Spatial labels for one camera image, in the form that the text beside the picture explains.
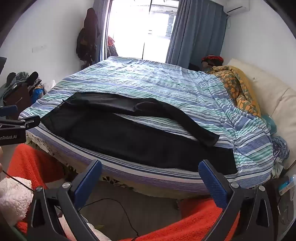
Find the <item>person's left hand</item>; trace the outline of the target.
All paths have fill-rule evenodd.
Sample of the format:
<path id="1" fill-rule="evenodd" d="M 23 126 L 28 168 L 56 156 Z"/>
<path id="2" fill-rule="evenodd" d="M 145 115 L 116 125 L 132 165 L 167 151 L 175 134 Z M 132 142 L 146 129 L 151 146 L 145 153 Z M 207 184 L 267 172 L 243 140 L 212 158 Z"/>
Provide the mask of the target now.
<path id="1" fill-rule="evenodd" d="M 3 171 L 2 159 L 3 159 L 3 149 L 0 147 L 0 173 Z"/>

